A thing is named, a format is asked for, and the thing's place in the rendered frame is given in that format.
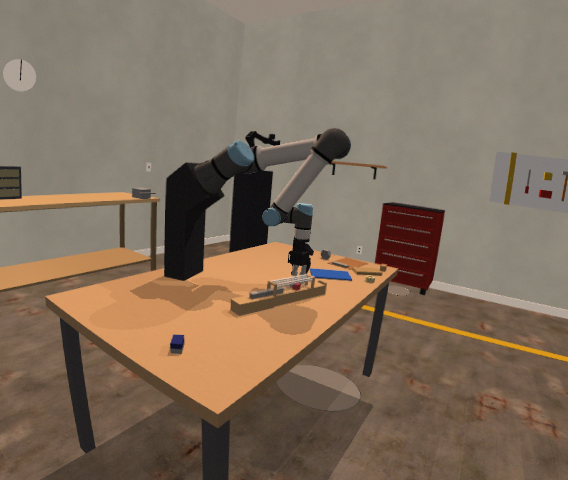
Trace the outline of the brown clipboard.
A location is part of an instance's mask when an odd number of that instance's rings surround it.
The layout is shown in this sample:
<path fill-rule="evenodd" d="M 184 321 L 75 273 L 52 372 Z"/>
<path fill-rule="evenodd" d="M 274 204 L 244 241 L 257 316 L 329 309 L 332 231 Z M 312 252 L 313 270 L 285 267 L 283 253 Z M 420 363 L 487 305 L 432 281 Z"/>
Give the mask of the brown clipboard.
<path fill-rule="evenodd" d="M 336 260 L 336 261 L 328 262 L 328 264 L 332 264 L 332 265 L 335 265 L 335 266 L 339 266 L 339 267 L 351 270 L 353 267 L 360 267 L 360 266 L 366 265 L 366 262 L 354 260 L 354 259 L 351 259 L 351 258 L 343 258 L 343 259 L 339 259 L 339 260 Z"/>

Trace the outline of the tan wooden board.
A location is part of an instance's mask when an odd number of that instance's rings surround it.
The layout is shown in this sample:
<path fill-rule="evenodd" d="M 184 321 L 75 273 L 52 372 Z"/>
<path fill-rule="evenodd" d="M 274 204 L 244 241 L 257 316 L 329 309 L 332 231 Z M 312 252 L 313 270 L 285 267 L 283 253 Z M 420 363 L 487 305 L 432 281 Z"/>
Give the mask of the tan wooden board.
<path fill-rule="evenodd" d="M 378 268 L 368 268 L 367 271 L 372 271 L 372 272 L 361 272 L 363 270 L 365 270 L 367 268 L 365 267 L 353 267 L 353 271 L 357 274 L 357 275 L 375 275 L 375 276 L 382 276 L 382 272 L 378 269 Z"/>

